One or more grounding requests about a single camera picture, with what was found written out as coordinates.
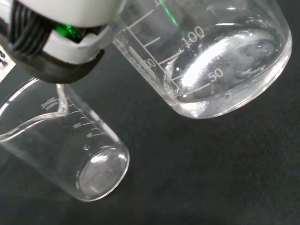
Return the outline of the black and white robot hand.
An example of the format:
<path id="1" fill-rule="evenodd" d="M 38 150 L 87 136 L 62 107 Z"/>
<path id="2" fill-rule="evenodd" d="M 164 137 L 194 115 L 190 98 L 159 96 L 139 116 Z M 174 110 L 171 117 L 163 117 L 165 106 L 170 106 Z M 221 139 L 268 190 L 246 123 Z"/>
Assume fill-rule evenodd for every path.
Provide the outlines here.
<path id="1" fill-rule="evenodd" d="M 21 66 L 48 83 L 85 77 L 111 42 L 124 0 L 3 0 L 0 71 Z"/>

